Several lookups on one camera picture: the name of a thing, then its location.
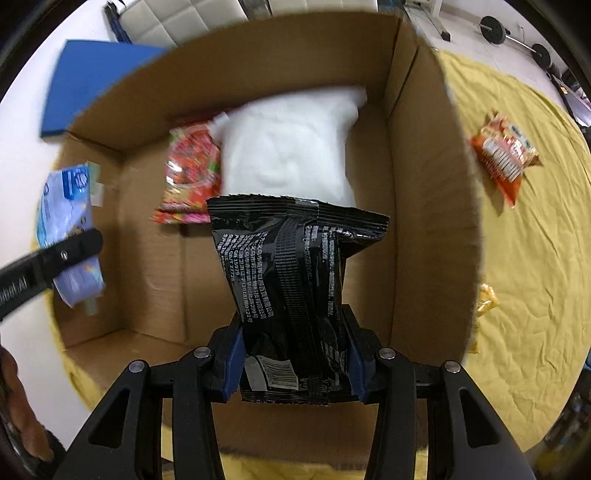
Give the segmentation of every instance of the cardboard box wall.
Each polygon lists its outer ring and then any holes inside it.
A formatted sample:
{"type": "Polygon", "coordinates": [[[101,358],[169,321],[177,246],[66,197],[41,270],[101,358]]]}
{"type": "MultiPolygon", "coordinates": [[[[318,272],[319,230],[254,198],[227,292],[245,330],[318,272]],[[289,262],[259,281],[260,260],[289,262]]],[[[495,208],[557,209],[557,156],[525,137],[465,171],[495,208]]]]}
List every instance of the cardboard box wall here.
{"type": "MultiPolygon", "coordinates": [[[[219,30],[130,75],[81,114],[59,167],[101,165],[106,290],[98,314],[54,311],[66,355],[107,389],[138,358],[175,361],[235,310],[210,227],[150,221],[165,187],[175,116],[328,85],[363,85],[368,104],[346,146],[360,208],[390,215],[385,239],[348,261],[343,301],[382,344],[413,361],[460,361],[480,262],[473,165],[437,59],[396,16],[338,12],[219,30]]],[[[363,465],[375,407],[214,405],[222,450],[363,465]]]]}

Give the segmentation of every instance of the metal bolt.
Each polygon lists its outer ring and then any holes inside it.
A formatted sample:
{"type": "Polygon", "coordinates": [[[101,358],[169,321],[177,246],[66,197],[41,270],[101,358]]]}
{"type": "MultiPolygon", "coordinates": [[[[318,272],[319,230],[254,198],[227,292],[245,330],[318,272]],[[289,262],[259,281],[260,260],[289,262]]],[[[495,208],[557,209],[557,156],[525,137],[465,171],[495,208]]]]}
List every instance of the metal bolt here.
{"type": "Polygon", "coordinates": [[[379,355],[384,360],[391,360],[396,357],[396,352],[389,347],[384,347],[379,349],[379,355]]]}
{"type": "Polygon", "coordinates": [[[447,362],[445,362],[445,370],[447,370],[451,374],[457,374],[461,369],[462,367],[460,367],[460,364],[454,362],[453,360],[448,360],[447,362]]]}
{"type": "Polygon", "coordinates": [[[140,373],[145,367],[145,363],[143,363],[141,360],[136,360],[135,362],[131,362],[129,364],[129,371],[133,374],[138,374],[140,373]]]}
{"type": "Polygon", "coordinates": [[[207,346],[198,346],[194,351],[193,355],[195,358],[207,358],[212,354],[212,351],[207,346]]]}

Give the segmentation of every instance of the yellow tablecloth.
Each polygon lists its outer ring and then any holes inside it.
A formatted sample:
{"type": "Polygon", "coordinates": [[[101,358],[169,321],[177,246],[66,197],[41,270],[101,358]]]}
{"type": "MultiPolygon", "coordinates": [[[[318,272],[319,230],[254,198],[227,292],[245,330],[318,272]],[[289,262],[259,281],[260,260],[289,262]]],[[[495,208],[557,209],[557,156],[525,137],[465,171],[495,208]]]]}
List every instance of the yellow tablecloth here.
{"type": "MultiPolygon", "coordinates": [[[[479,182],[485,273],[501,304],[480,318],[480,353],[464,362],[525,450],[557,418],[591,345],[591,156],[574,122],[544,95],[467,58],[440,52],[440,59],[466,138],[483,125],[488,110],[498,109],[525,132],[544,163],[528,168],[514,210],[503,204],[486,174],[479,182]]],[[[57,331],[55,337],[63,351],[57,331]]],[[[103,392],[63,358],[75,389],[94,408],[103,392]]],[[[170,440],[170,429],[164,428],[165,458],[172,454],[170,440]]],[[[419,452],[417,479],[425,478],[426,461],[426,453],[419,452]]],[[[229,455],[222,455],[222,462],[228,480],[364,475],[229,455]]]]}

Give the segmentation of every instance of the black plastic packet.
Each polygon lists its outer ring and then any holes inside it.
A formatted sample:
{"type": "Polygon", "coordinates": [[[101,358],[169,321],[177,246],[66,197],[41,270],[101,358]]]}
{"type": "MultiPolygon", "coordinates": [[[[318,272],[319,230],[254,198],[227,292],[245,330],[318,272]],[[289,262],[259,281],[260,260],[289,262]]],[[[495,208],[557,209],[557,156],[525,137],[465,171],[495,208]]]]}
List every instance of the black plastic packet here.
{"type": "Polygon", "coordinates": [[[328,404],[350,394],[345,262],[384,237],[388,217],[261,195],[212,198],[207,211],[243,323],[242,399],[328,404]]]}

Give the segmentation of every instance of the red candy package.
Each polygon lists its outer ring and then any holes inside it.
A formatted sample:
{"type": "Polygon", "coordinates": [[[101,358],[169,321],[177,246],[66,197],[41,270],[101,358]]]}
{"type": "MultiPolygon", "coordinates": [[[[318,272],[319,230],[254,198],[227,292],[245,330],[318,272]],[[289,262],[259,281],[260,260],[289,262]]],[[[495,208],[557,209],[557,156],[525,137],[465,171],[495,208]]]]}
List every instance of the red candy package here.
{"type": "Polygon", "coordinates": [[[220,192],[220,150],[208,123],[170,131],[166,163],[167,188],[154,212],[157,223],[209,223],[206,200],[220,192]]]}
{"type": "Polygon", "coordinates": [[[472,147],[511,208],[515,207],[524,169],[541,164],[538,152],[507,117],[492,112],[472,138],[472,147]]]}

